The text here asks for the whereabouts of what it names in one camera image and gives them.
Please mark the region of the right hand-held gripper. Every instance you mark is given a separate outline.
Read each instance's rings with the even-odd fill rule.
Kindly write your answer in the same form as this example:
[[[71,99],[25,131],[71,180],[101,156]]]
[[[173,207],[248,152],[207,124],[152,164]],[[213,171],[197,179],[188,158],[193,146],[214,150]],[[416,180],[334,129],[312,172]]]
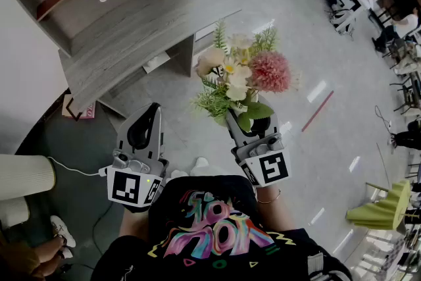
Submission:
[[[273,110],[266,118],[253,120],[249,132],[237,123],[235,111],[229,109],[226,123],[231,138],[237,146],[232,149],[236,163],[256,188],[263,188],[288,179],[291,176],[289,151],[282,143],[279,118],[272,104],[262,95],[262,103]]]

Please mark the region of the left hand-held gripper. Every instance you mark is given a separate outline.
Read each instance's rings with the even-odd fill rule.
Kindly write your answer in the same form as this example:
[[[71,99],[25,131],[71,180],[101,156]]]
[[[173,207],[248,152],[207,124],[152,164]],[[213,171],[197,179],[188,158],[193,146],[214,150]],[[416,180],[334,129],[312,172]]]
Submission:
[[[169,161],[159,158],[162,135],[162,109],[158,103],[138,109],[122,123],[118,149],[112,153],[112,165],[106,168],[110,201],[133,213],[148,210],[156,201],[169,166]]]

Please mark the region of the pink and white flowers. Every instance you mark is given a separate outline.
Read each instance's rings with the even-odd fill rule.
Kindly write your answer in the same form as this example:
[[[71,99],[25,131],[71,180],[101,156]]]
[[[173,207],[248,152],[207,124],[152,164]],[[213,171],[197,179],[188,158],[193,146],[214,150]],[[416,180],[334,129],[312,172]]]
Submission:
[[[233,112],[240,130],[251,132],[258,122],[274,114],[267,103],[259,102],[260,92],[283,93],[299,82],[286,57],[276,50],[276,42],[274,27],[253,38],[244,34],[226,36],[224,21],[218,21],[212,47],[195,65],[203,90],[193,104],[220,125]]]

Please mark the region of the person's left forearm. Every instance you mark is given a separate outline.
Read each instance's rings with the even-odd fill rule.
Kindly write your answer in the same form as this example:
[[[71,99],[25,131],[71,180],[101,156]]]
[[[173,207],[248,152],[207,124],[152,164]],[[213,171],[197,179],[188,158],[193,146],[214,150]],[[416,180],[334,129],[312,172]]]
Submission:
[[[133,213],[124,210],[119,236],[135,236],[145,242],[149,241],[149,211]]]

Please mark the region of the person's right forearm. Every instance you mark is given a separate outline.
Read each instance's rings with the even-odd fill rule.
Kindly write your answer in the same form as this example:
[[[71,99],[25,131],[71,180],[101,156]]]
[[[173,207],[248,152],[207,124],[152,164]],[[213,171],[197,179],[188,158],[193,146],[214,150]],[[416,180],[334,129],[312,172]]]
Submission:
[[[257,208],[265,227],[276,232],[297,228],[277,185],[257,188],[256,199]]]

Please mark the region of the grey wooden shelf desk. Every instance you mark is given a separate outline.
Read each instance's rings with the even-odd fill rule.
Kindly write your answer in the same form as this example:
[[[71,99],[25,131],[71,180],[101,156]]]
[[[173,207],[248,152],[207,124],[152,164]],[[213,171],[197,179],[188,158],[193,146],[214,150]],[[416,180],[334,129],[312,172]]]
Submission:
[[[234,0],[17,2],[58,47],[74,113],[116,109],[115,87],[163,52],[191,72],[197,32],[239,11]]]

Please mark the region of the pink printed cardboard box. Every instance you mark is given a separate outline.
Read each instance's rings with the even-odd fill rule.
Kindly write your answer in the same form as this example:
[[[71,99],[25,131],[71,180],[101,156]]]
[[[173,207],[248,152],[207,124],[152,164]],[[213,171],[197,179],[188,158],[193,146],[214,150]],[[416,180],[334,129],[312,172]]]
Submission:
[[[62,115],[67,118],[73,118],[75,121],[83,119],[95,118],[95,103],[92,103],[87,109],[82,112],[74,113],[70,107],[73,103],[73,97],[70,94],[65,94],[62,104]]]

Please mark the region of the red floor tape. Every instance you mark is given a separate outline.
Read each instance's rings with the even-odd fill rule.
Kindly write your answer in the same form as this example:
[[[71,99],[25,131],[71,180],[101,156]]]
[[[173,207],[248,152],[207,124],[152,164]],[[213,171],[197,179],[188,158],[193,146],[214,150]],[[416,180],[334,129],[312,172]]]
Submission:
[[[317,107],[317,110],[315,110],[315,112],[312,114],[312,116],[307,120],[307,122],[305,123],[305,125],[302,127],[302,129],[301,129],[302,132],[304,132],[311,125],[311,123],[313,122],[313,120],[319,115],[320,111],[324,108],[324,106],[330,100],[330,98],[332,97],[333,94],[334,94],[334,90],[332,90],[326,96],[326,98],[323,100],[323,102],[321,102],[321,104],[319,104],[319,106]]]

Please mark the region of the white paper sheet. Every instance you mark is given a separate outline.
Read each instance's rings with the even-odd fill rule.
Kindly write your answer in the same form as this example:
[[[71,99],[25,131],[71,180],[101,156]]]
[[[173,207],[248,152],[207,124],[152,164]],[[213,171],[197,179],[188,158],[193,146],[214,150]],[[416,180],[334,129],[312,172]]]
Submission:
[[[169,60],[170,60],[169,55],[166,52],[163,52],[157,55],[156,57],[150,59],[149,61],[147,61],[142,67],[144,71],[146,71],[146,73],[148,74]]]

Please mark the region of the large cream ribbed cylinder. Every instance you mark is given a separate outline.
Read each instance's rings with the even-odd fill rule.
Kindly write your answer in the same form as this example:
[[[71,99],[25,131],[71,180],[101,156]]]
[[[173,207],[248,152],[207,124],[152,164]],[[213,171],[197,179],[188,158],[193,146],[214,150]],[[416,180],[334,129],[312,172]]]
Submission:
[[[55,182],[47,157],[0,154],[0,201],[49,191]]]

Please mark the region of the person's black printed shirt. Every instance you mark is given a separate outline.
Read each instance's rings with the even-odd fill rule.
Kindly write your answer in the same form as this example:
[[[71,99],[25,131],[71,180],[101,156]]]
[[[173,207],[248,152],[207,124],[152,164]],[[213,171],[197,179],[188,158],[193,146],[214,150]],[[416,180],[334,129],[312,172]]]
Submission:
[[[149,211],[149,241],[117,237],[91,281],[353,281],[302,228],[264,226],[238,175],[173,179]]]

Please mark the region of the green folded paper lamp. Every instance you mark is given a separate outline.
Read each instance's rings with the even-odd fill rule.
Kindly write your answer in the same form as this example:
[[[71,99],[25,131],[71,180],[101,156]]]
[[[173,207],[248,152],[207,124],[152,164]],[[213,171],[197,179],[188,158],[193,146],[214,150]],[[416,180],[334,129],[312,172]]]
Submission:
[[[386,197],[347,211],[346,219],[355,226],[373,230],[396,230],[404,219],[409,205],[411,186],[407,179],[385,189],[371,183],[367,186],[386,192]]]

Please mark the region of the small cream ribbed cylinder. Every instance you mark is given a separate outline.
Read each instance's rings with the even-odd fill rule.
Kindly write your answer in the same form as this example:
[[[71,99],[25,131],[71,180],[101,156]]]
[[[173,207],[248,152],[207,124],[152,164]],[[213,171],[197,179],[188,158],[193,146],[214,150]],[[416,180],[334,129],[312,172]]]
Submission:
[[[24,197],[0,201],[0,227],[2,230],[26,222],[30,210]]]

